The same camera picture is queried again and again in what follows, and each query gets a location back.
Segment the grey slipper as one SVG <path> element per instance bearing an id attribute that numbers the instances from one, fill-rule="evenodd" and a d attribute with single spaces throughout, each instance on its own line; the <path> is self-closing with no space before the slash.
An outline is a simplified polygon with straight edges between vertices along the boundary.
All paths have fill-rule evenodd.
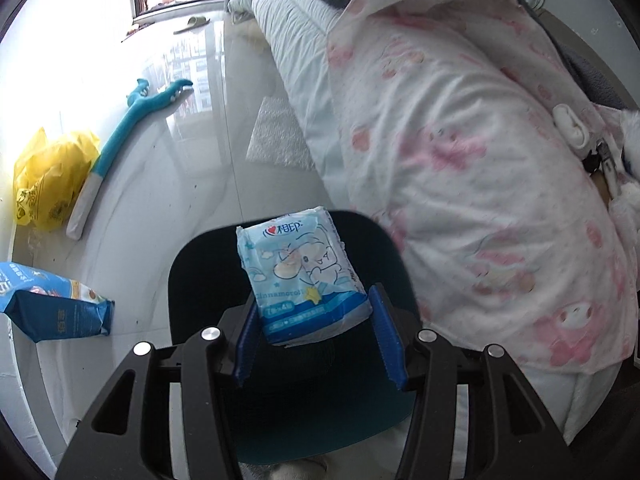
<path id="1" fill-rule="evenodd" d="M 183 28 L 174 31 L 175 35 L 186 34 L 187 32 L 194 32 L 199 30 L 210 23 L 210 19 L 204 15 L 191 16 Z"/>

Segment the grey bed mattress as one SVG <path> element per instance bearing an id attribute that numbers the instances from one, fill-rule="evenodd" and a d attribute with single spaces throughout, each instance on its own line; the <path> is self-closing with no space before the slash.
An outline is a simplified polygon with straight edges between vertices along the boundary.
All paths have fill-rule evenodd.
<path id="1" fill-rule="evenodd" d="M 228 12 L 234 24 L 257 22 L 326 192 L 334 206 L 346 209 L 347 177 L 326 54 L 326 34 L 340 12 L 321 0 L 230 0 Z"/>

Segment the blue snack bag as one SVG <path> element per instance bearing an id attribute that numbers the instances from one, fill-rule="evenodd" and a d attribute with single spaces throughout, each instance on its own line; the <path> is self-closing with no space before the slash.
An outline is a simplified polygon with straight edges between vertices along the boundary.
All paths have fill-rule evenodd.
<path id="1" fill-rule="evenodd" d="M 1 263 L 1 312 L 32 342 L 108 336 L 114 301 L 81 282 Z"/>

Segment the pink patterned white quilt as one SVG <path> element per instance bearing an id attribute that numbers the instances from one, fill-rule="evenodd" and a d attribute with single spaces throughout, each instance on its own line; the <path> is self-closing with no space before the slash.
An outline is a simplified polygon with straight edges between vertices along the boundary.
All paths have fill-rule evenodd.
<path id="1" fill-rule="evenodd" d="M 552 117 L 618 151 L 618 115 L 518 0 L 352 0 L 328 55 L 350 202 L 390 231 L 427 324 L 549 372 L 628 358 L 634 238 Z"/>

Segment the blue cartoon tissue pack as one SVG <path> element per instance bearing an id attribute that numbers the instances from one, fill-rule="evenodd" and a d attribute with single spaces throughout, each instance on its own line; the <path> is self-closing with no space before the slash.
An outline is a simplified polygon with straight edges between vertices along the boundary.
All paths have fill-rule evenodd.
<path id="1" fill-rule="evenodd" d="M 235 234 L 268 344 L 314 344 L 371 315 L 368 294 L 326 208 L 239 226 Z"/>

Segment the yellow plastic bag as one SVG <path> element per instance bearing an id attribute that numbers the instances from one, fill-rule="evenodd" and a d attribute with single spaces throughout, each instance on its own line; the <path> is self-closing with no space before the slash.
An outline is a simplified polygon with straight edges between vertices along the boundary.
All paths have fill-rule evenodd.
<path id="1" fill-rule="evenodd" d="M 62 228 L 100 151 L 90 131 L 50 138 L 40 128 L 14 164 L 14 222 L 44 232 Z"/>

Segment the white sock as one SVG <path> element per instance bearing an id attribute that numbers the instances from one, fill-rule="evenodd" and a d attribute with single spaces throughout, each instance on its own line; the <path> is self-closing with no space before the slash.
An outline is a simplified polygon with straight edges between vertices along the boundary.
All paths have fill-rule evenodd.
<path id="1" fill-rule="evenodd" d="M 592 136 L 587 126 L 566 104 L 553 107 L 552 117 L 570 150 L 578 158 L 585 159 L 592 149 Z"/>

